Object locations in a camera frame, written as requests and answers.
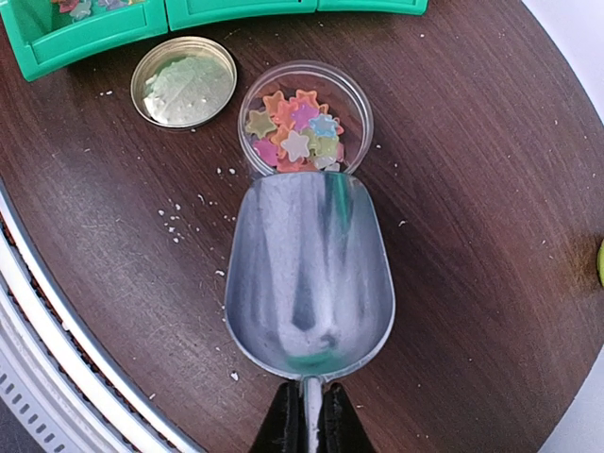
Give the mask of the silver metal scoop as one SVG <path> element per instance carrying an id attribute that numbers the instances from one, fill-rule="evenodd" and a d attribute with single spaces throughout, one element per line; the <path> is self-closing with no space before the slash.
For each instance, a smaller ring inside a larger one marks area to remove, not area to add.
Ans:
<path id="1" fill-rule="evenodd" d="M 394 324 L 395 294 L 372 198 L 335 172 L 264 176 L 243 197 L 226 325 L 247 358 L 299 383 L 305 448 L 319 448 L 324 386 L 366 365 Z"/>

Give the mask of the clear plastic round container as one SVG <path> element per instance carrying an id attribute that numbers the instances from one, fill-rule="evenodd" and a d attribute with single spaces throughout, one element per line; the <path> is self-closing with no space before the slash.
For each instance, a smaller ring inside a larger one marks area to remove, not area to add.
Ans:
<path id="1" fill-rule="evenodd" d="M 373 112 L 359 84 L 320 61 L 294 60 L 266 71 L 250 86 L 238 116 L 241 148 L 262 176 L 352 174 L 373 135 Z"/>

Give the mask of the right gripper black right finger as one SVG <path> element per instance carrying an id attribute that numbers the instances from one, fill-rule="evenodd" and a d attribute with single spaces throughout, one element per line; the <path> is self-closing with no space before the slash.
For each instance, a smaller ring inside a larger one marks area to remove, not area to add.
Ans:
<path id="1" fill-rule="evenodd" d="M 319 452 L 374 453 L 344 386 L 334 383 L 324 393 L 319 416 Z"/>

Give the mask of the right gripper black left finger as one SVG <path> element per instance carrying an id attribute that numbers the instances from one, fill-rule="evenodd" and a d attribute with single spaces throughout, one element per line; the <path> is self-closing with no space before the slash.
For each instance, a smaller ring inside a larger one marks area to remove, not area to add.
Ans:
<path id="1" fill-rule="evenodd" d="M 302 403 L 298 384 L 279 385 L 249 453 L 302 451 Z"/>

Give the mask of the green candy bin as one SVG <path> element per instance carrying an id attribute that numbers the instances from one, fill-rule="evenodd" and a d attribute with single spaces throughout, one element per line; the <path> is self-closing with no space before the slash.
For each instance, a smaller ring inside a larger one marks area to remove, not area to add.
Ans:
<path id="1" fill-rule="evenodd" d="M 166 0 L 171 30 L 260 16 L 312 13 L 314 0 Z"/>
<path id="2" fill-rule="evenodd" d="M 318 11 L 386 12 L 394 14 L 423 15 L 428 0 L 318 0 Z"/>
<path id="3" fill-rule="evenodd" d="M 27 81 L 168 31 L 162 1 L 3 1 L 1 18 Z"/>

